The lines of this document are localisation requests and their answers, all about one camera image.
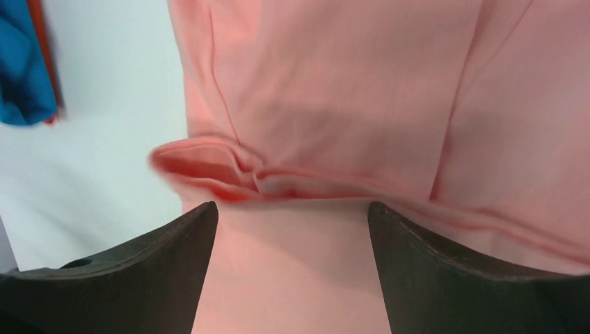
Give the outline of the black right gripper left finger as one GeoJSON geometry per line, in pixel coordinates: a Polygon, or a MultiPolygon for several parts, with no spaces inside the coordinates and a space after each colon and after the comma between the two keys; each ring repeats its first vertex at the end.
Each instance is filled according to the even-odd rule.
{"type": "Polygon", "coordinates": [[[57,268],[1,275],[2,333],[190,333],[218,224],[215,203],[57,268]]]}

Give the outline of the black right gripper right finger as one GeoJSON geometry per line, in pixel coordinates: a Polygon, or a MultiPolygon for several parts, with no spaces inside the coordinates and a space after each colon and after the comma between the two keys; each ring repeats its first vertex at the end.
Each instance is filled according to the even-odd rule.
{"type": "Polygon", "coordinates": [[[393,333],[588,333],[589,277],[484,255],[386,205],[367,213],[393,333]]]}

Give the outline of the pink t shirt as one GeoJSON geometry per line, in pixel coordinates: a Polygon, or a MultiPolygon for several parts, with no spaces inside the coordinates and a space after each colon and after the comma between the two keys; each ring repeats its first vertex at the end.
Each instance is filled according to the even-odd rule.
{"type": "Polygon", "coordinates": [[[219,211],[194,333],[388,333],[375,200],[589,272],[588,1],[168,6],[189,136],[150,163],[219,211]]]}

